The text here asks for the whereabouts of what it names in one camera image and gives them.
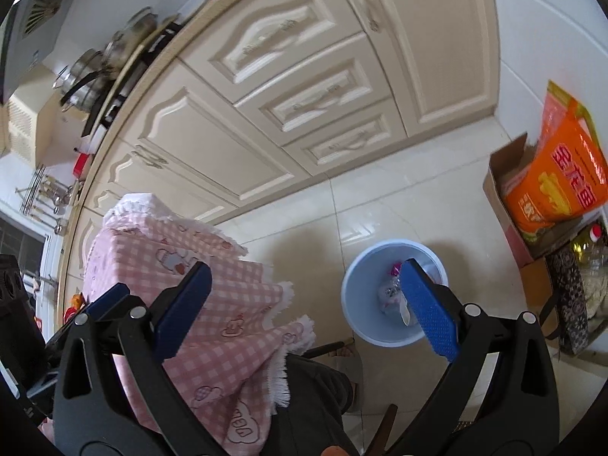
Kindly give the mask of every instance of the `blue trash can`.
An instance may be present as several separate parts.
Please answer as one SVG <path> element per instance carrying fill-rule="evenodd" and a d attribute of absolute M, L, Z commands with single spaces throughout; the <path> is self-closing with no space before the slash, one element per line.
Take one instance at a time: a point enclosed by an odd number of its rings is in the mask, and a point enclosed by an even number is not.
<path fill-rule="evenodd" d="M 406 326 L 380 311 L 378 288 L 389 278 L 391 266 L 414 258 L 439 285 L 448 285 L 448 275 L 439 258 L 420 243 L 405 239 L 384 240 L 360 253 L 348 268 L 342 282 L 342 310 L 352 329 L 367 342 L 397 348 L 424 336 L 413 315 Z"/>

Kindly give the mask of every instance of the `black pan handle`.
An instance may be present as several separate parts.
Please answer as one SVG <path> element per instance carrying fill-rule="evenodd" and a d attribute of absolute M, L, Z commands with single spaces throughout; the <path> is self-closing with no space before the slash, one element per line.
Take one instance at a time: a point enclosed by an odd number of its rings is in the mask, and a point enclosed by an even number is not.
<path fill-rule="evenodd" d="M 68 99 L 72 97 L 72 95 L 80 89 L 82 86 L 85 86 L 89 82 L 94 81 L 99 75 L 102 73 L 102 70 L 92 71 L 82 77 L 78 82 L 76 82 L 68 92 L 66 92 L 65 96 L 63 96 L 59 101 L 59 106 L 63 106 L 68 102 Z"/>

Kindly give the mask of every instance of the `pink checkered tablecloth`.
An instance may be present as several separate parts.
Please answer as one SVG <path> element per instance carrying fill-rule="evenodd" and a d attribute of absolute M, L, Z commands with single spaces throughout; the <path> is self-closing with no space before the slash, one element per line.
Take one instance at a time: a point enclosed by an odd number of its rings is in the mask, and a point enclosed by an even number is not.
<path fill-rule="evenodd" d="M 90 302 L 125 283 L 150 305 L 196 261 L 211 268 L 212 292 L 179 352 L 163 366 L 201 423 L 233 456 L 261 451 L 271 414 L 289 403 L 285 357 L 314 342 L 307 316 L 273 325 L 290 304 L 291 283 L 271 282 L 272 269 L 240 260 L 246 253 L 212 226 L 176 216 L 153 195 L 131 194 L 105 216 L 83 289 Z M 157 430 L 124 357 L 115 361 L 139 422 Z"/>

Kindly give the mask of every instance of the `window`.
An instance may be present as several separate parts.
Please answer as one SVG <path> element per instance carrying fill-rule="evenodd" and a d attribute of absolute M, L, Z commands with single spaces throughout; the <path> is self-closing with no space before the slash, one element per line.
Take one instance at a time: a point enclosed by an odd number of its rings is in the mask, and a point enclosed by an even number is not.
<path fill-rule="evenodd" d="M 25 289 L 30 295 L 30 305 L 36 310 L 36 296 L 32 276 L 40 275 L 40 263 L 44 250 L 44 239 L 8 219 L 0 213 L 0 253 L 17 257 Z"/>

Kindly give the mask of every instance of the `silver screw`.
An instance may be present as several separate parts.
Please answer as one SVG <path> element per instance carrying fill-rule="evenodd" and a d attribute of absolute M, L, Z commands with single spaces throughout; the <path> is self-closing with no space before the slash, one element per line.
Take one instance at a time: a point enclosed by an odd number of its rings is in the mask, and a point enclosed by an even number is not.
<path fill-rule="evenodd" d="M 81 326 L 82 324 L 85 324 L 86 321 L 88 321 L 88 320 L 89 320 L 89 316 L 86 313 L 80 313 L 74 319 L 74 323 L 77 326 Z"/>
<path fill-rule="evenodd" d="M 139 306 L 132 308 L 129 315 L 131 318 L 142 318 L 144 315 L 146 315 L 146 312 L 146 307 Z"/>
<path fill-rule="evenodd" d="M 532 312 L 524 312 L 523 318 L 528 324 L 536 322 L 536 316 Z"/>
<path fill-rule="evenodd" d="M 466 312 L 472 317 L 477 317 L 478 315 L 481 315 L 481 309 L 474 303 L 469 303 L 466 307 L 464 307 L 464 312 Z"/>

